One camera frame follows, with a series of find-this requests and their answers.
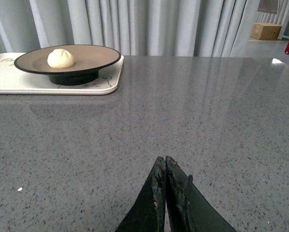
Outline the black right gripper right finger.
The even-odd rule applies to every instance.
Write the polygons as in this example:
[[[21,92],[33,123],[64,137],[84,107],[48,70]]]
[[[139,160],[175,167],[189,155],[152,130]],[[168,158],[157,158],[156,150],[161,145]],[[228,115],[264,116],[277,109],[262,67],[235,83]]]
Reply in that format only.
[[[177,162],[166,157],[166,202],[172,232],[236,231],[205,199]]]

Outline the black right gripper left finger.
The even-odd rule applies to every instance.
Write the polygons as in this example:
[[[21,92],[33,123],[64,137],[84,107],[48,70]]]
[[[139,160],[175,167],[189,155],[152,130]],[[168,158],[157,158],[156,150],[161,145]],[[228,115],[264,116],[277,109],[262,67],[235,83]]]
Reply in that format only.
[[[166,162],[157,157],[135,203],[117,232],[163,232],[166,210]]]

